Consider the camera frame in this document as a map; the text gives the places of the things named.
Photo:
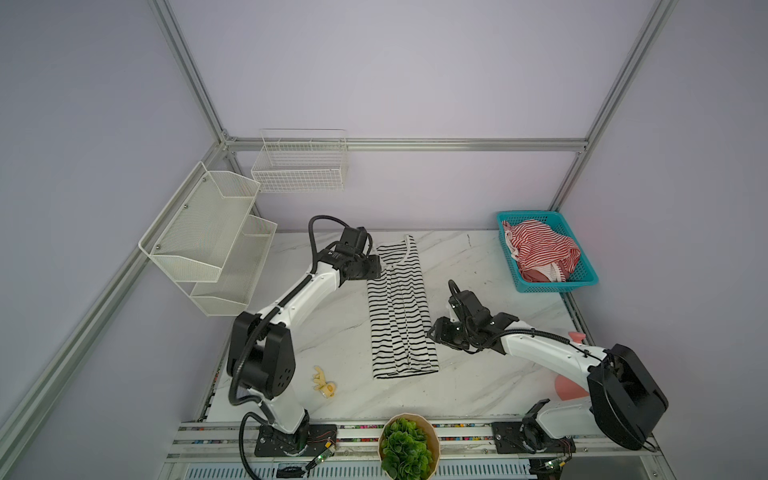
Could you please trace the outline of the black white striped tank top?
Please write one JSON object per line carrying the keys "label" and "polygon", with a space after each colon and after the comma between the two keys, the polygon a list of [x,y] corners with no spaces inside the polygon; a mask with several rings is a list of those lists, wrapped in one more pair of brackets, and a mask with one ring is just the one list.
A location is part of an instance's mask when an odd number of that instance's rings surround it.
{"label": "black white striped tank top", "polygon": [[411,235],[377,247],[381,276],[367,282],[375,379],[434,374],[439,362],[428,337],[431,316],[416,241]]}

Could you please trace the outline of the red white striped tank top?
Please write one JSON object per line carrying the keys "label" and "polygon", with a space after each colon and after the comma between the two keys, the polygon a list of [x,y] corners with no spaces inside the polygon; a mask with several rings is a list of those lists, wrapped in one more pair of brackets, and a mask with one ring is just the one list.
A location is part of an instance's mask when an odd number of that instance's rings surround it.
{"label": "red white striped tank top", "polygon": [[556,233],[538,220],[512,225],[502,222],[504,244],[529,283],[566,282],[581,260],[581,249],[571,237]]}

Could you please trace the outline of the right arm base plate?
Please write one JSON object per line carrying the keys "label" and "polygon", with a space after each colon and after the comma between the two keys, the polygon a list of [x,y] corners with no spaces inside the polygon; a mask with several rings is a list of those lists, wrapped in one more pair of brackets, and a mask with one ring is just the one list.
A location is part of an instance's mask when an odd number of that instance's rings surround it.
{"label": "right arm base plate", "polygon": [[573,454],[575,443],[570,437],[549,436],[536,422],[493,422],[492,437],[499,454]]}

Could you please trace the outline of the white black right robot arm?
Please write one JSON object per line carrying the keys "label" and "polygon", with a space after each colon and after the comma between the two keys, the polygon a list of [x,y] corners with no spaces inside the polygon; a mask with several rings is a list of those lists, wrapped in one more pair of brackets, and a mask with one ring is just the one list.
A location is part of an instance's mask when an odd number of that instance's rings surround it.
{"label": "white black right robot arm", "polygon": [[632,451],[643,450],[669,401],[629,347],[585,345],[540,330],[505,313],[492,313],[476,294],[449,281],[450,314],[428,332],[436,343],[470,355],[493,351],[538,364],[586,391],[570,400],[541,399],[510,435],[519,449],[539,453],[576,436],[601,434]]}

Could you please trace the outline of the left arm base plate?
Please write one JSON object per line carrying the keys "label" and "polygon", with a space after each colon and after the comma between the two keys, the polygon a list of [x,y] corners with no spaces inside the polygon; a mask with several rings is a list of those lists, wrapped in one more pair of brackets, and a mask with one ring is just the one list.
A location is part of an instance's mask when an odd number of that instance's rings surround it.
{"label": "left arm base plate", "polygon": [[263,426],[253,453],[257,458],[315,457],[328,449],[328,444],[336,443],[337,433],[334,424],[307,424],[292,434]]}

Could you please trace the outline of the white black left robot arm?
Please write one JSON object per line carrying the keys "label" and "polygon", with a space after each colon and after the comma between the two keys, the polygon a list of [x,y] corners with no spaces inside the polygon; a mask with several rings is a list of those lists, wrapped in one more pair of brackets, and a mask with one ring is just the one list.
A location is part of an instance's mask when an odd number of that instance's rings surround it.
{"label": "white black left robot arm", "polygon": [[372,236],[362,226],[316,215],[308,222],[308,238],[311,263],[304,276],[271,305],[239,314],[230,335],[228,402],[257,407],[243,415],[238,427],[238,454],[250,479],[258,477],[244,445],[250,420],[259,423],[258,439],[285,455],[298,455],[308,446],[310,415],[291,387],[296,370],[292,333],[345,282],[374,280],[382,273]]}

